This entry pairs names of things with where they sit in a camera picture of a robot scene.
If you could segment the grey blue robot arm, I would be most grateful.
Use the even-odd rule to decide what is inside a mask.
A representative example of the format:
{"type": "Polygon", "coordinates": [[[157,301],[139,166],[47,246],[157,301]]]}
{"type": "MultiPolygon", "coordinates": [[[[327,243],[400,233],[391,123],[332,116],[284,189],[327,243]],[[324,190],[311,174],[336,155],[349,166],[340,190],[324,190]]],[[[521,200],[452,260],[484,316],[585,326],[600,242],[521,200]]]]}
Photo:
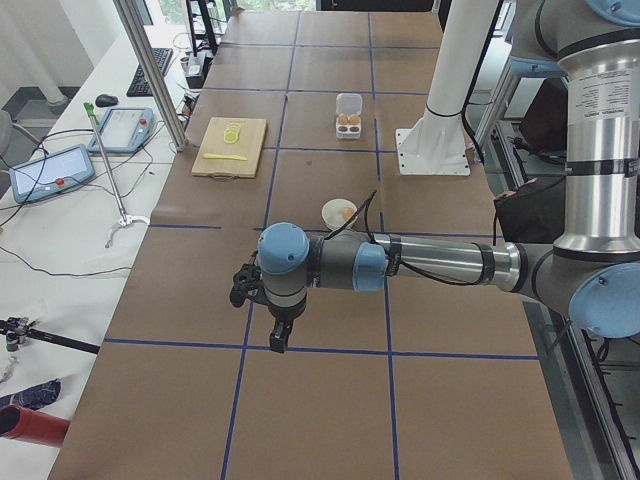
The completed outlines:
{"type": "Polygon", "coordinates": [[[565,219],[551,245],[501,246],[353,231],[308,236],[266,228],[231,302],[265,305],[269,344],[287,349],[311,287],[370,292],[396,275],[453,286],[494,285],[532,298],[606,338],[639,331],[639,5],[521,1],[517,57],[556,64],[568,79],[565,219]]]}

